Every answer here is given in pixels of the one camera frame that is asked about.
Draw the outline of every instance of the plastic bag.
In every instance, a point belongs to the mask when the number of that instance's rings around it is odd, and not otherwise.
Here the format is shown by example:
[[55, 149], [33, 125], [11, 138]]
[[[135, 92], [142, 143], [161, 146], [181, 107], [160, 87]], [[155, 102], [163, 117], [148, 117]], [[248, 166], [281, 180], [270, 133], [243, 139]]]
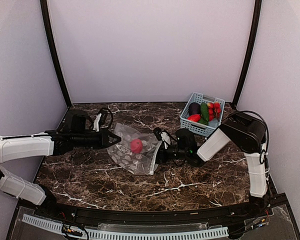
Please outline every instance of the plastic bag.
[[114, 134], [121, 142], [107, 148], [112, 160], [134, 175], [152, 175], [158, 167], [154, 153], [159, 141], [152, 134], [117, 123]]

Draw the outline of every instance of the basket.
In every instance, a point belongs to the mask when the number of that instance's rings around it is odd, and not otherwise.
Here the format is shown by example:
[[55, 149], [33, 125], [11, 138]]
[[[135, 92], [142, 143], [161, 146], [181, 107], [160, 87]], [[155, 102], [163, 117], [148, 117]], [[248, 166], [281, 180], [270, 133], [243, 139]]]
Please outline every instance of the basket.
[[[189, 105], [191, 103], [220, 103], [221, 114], [219, 120], [213, 119], [209, 122], [209, 125], [204, 125], [198, 122], [190, 121], [187, 118], [189, 117]], [[180, 116], [180, 128], [181, 129], [189, 129], [191, 132], [195, 134], [199, 134], [201, 136], [208, 137], [210, 134], [214, 132], [214, 130], [221, 124], [222, 116], [224, 114], [225, 109], [225, 100], [216, 97], [205, 96], [201, 93], [194, 92], [192, 93], [189, 101], [185, 105], [181, 116]]]

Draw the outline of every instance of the black metal post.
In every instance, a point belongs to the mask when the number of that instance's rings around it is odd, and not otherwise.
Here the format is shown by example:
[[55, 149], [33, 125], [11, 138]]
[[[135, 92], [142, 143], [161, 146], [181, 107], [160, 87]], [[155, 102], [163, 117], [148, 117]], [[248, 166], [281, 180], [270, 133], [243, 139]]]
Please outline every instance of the black metal post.
[[64, 76], [62, 74], [62, 70], [61, 70], [61, 66], [60, 66], [60, 62], [59, 62], [59, 58], [58, 58], [58, 54], [57, 54], [57, 49], [56, 49], [55, 40], [54, 40], [54, 36], [52, 33], [52, 28], [51, 28], [50, 17], [49, 17], [48, 3], [47, 3], [47, 0], [40, 0], [40, 3], [41, 3], [41, 12], [42, 12], [42, 18], [43, 18], [46, 38], [48, 40], [55, 73], [58, 78], [58, 82], [59, 82], [59, 85], [60, 85], [60, 88], [62, 91], [64, 101], [66, 103], [66, 106], [68, 108], [70, 108], [72, 106], [72, 103], [71, 103], [71, 99], [70, 99], [70, 96], [69, 96], [69, 93], [67, 90]]
[[233, 100], [231, 103], [231, 106], [234, 109], [237, 108], [237, 104], [239, 102], [241, 92], [244, 88], [244, 84], [246, 81], [252, 53], [254, 50], [254, 45], [255, 45], [256, 35], [257, 35], [257, 30], [258, 30], [258, 24], [259, 24], [259, 18], [260, 18], [260, 12], [261, 12], [261, 3], [262, 3], [262, 0], [255, 0], [255, 3], [254, 3], [254, 11], [253, 11], [252, 24], [251, 24], [248, 45], [246, 48], [245, 57], [244, 57], [243, 66], [242, 66], [240, 78], [238, 81], [238, 85], [236, 87], [235, 94], [234, 94], [234, 97], [233, 97]]

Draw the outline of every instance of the white wall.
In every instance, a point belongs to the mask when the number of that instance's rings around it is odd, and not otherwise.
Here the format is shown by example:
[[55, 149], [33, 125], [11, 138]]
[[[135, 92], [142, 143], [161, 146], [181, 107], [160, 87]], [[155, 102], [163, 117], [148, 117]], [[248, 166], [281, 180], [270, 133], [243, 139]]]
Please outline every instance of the white wall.
[[300, 1], [263, 1], [238, 109], [267, 121], [271, 174], [300, 229]]
[[232, 101], [254, 0], [50, 0], [72, 102]]
[[[66, 111], [50, 57], [39, 0], [0, 0], [0, 135], [54, 129]], [[8, 162], [32, 181], [41, 158]], [[17, 200], [0, 193], [0, 240]]]

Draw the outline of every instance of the marble tabletop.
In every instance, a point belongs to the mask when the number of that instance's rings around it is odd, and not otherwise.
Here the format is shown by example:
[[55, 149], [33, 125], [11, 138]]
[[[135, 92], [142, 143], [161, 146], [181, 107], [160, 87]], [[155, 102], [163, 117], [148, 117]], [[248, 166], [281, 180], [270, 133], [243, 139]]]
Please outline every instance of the marble tabletop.
[[[184, 102], [74, 104], [94, 118], [102, 107], [116, 123], [141, 133], [155, 127], [172, 135], [180, 128]], [[223, 117], [231, 112], [228, 104]], [[198, 145], [204, 137], [195, 136]], [[133, 175], [117, 165], [106, 149], [76, 149], [61, 156], [45, 157], [37, 184], [48, 187], [59, 203], [120, 211], [180, 211], [228, 206], [248, 201], [249, 174], [244, 154], [228, 143], [203, 167], [173, 162], [159, 165], [154, 175]]]

